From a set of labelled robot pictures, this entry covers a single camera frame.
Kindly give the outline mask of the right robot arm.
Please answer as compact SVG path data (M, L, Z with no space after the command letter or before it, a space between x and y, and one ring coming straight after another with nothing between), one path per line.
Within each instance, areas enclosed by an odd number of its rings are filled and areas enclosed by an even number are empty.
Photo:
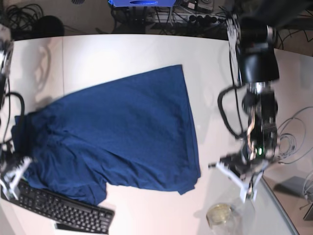
M11 117L11 96L15 96L19 99L21 104L21 113L17 124L16 133L19 132L19 129L22 125L24 115L25 115L25 102L22 95L18 92L11 91L10 89L10 69L12 63L12 56L14 50L14 40L11 37L10 29L0 24L0 109L2 109L5 99L9 98L9 111L8 111L8 121L6 128L3 134L3 137L0 138L0 153L3 151L3 146L9 144L13 137L10 139L5 139L8 132L10 117Z

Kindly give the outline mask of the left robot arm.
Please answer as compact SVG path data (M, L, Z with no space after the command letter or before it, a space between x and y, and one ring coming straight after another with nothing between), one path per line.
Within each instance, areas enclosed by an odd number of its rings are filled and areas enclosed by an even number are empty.
M225 11L229 42L229 63L237 67L237 78L219 93L218 108L229 133L242 140L242 148L220 158L219 163L243 181L254 178L278 157L279 135L276 126L278 104L271 84L280 78L274 54L276 32L273 27L244 12L237 0ZM246 129L235 132L226 117L223 98L230 91L246 88L242 108L248 117Z

